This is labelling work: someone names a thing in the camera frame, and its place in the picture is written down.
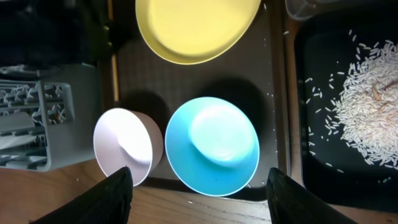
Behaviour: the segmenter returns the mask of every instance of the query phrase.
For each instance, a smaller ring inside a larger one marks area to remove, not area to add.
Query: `yellow bowl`
[[[261,0],[136,0],[139,30],[169,62],[193,65],[232,47],[256,16]]]

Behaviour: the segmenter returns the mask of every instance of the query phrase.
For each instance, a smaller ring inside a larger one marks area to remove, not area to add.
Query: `bowl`
[[[259,140],[248,117],[232,103],[214,97],[190,100],[173,114],[165,148],[177,177],[212,197],[241,190],[259,163]]]
[[[147,45],[169,62],[191,65],[232,47],[249,28],[261,0],[137,0]]]
[[[142,183],[163,155],[162,133],[148,115],[115,108],[105,112],[94,130],[94,152],[109,177],[120,168],[131,170],[133,186]]]

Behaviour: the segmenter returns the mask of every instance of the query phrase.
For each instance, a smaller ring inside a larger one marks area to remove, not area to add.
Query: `brown tray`
[[[105,108],[112,107],[120,96],[120,107],[149,115],[164,135],[171,115],[188,100],[215,96],[234,103],[252,121],[261,152],[250,184],[227,198],[266,200],[269,169],[278,167],[290,175],[283,5],[278,0],[262,2],[252,25],[233,47],[198,65],[177,65],[153,53],[139,33],[134,5],[132,0],[114,0],[109,14],[130,30],[133,39],[112,62],[100,64]],[[113,88],[109,85],[112,80],[116,81]],[[165,154],[142,185],[195,193],[177,178]]]

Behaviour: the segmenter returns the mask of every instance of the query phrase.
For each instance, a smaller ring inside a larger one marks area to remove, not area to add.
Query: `white rice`
[[[386,40],[380,49],[376,48],[378,45],[379,42],[370,51],[371,56],[356,63],[354,73],[346,77],[340,99],[331,101],[335,106],[332,111],[336,111],[338,123],[344,125],[341,139],[348,147],[361,153],[369,165],[377,162],[395,168],[392,164],[398,159],[398,53],[391,41]]]

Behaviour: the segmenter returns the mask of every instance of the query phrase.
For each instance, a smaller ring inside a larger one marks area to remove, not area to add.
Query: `dish rack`
[[[0,117],[27,113],[34,122],[0,132],[0,138],[34,139],[0,147],[0,167],[48,171],[94,159],[93,133],[102,112],[97,70],[68,65],[37,73],[44,77],[37,82],[0,80]]]

